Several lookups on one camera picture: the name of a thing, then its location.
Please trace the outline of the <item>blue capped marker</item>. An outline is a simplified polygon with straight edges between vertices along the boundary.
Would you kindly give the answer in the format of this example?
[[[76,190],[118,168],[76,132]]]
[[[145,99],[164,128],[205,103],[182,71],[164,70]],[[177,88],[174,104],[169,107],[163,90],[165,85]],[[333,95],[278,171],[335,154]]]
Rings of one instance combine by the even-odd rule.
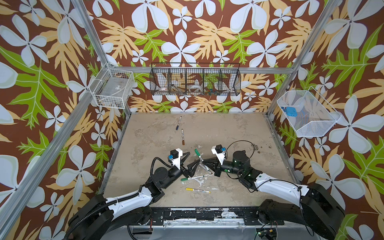
[[[179,117],[178,124],[177,124],[177,126],[176,126],[176,131],[179,129],[181,120],[182,120],[182,116]]]

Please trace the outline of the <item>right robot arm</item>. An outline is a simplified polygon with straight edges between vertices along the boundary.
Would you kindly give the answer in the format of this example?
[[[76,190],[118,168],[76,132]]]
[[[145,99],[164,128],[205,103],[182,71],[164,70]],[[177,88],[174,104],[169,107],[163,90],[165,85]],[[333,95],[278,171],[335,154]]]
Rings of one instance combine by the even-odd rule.
[[[203,160],[203,164],[219,177],[222,173],[234,174],[248,190],[263,192],[285,200],[279,203],[265,200],[258,207],[260,222],[269,224],[287,221],[309,227],[327,240],[336,238],[345,217],[345,211],[331,194],[321,185],[298,185],[273,178],[251,167],[245,151],[233,153],[228,161],[224,153]]]

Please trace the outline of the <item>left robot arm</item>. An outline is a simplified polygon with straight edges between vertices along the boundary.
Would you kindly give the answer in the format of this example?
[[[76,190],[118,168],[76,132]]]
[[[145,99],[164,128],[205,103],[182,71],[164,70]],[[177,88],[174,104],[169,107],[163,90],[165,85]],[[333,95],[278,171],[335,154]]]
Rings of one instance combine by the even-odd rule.
[[[69,228],[63,239],[100,240],[110,225],[118,219],[140,212],[148,216],[149,206],[165,195],[164,189],[181,176],[186,178],[194,176],[200,160],[195,160],[184,167],[184,162],[190,154],[190,152],[183,154],[180,149],[176,149],[171,151],[168,162],[155,157],[151,163],[149,178],[134,192],[112,198],[104,198],[102,194],[93,197],[69,220]]]

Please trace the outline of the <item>white mesh basket right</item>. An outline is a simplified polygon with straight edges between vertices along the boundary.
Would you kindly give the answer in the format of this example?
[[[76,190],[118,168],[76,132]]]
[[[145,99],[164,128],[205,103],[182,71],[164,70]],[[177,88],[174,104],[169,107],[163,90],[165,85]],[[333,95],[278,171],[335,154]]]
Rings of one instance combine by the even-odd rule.
[[[324,137],[342,117],[313,87],[287,91],[277,100],[277,104],[299,138]],[[288,117],[285,107],[294,107],[298,116]]]

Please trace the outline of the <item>light green capped marker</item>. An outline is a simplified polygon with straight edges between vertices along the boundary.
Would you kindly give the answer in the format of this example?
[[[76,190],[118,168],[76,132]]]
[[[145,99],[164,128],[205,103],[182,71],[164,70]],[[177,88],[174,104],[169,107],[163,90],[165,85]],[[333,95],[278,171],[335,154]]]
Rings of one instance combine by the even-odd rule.
[[[199,153],[199,151],[197,149],[195,149],[195,153],[196,153],[197,157],[199,158],[200,163],[204,164],[203,163],[203,158],[201,157],[201,154]]]

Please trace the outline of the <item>yellow capped marker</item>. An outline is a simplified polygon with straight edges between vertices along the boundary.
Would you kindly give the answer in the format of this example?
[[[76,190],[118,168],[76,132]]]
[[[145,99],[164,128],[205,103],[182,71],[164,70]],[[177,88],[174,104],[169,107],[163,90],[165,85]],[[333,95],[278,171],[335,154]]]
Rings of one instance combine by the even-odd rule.
[[[186,191],[190,191],[190,192],[200,192],[200,193],[207,193],[207,194],[210,194],[211,191],[208,191],[208,190],[200,190],[200,189],[193,189],[193,188],[186,188]]]

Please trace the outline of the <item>brown capped thin marker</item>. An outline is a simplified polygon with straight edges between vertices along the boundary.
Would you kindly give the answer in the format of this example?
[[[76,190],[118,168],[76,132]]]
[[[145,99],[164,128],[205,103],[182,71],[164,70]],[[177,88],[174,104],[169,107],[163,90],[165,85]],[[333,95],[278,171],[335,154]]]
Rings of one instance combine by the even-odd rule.
[[[185,145],[185,135],[184,135],[184,130],[181,129],[181,135],[182,135],[182,145]]]

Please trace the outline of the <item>blue object in basket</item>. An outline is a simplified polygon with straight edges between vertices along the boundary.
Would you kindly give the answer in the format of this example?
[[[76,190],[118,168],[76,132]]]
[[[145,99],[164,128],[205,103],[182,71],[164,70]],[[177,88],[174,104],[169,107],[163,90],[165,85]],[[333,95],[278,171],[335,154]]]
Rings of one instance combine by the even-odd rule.
[[[298,116],[298,112],[294,107],[285,107],[284,112],[286,113],[286,115],[288,117],[297,117]]]

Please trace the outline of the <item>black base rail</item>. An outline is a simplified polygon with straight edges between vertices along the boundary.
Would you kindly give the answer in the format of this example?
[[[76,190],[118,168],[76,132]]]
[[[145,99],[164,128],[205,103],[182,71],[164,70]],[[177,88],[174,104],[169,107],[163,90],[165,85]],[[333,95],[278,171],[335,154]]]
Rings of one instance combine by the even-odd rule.
[[[239,220],[241,225],[257,226],[258,207],[232,208],[166,208],[145,207],[135,210],[123,218],[124,224],[163,226],[166,221],[192,220],[212,223],[216,220]]]

